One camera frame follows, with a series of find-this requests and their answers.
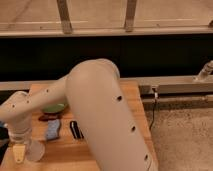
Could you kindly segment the white gripper wrist block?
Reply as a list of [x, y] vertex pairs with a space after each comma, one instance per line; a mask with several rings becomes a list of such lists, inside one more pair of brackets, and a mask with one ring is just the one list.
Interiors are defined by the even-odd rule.
[[22, 133], [9, 131], [9, 139], [12, 144], [28, 144], [31, 140], [32, 130], [28, 129]]

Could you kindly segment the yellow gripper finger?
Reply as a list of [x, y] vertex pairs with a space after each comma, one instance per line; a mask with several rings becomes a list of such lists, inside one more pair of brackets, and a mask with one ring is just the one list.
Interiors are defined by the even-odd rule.
[[15, 144], [12, 147], [14, 160], [17, 164], [20, 164], [25, 159], [26, 146], [24, 144]]

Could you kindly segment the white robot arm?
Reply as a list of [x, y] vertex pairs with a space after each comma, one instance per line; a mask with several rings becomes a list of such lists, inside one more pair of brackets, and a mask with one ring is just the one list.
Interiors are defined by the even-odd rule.
[[0, 105], [0, 121], [13, 142], [25, 143], [41, 159], [44, 149], [30, 138], [30, 114], [66, 101], [101, 171], [158, 171], [108, 59], [86, 60], [33, 95], [17, 91]]

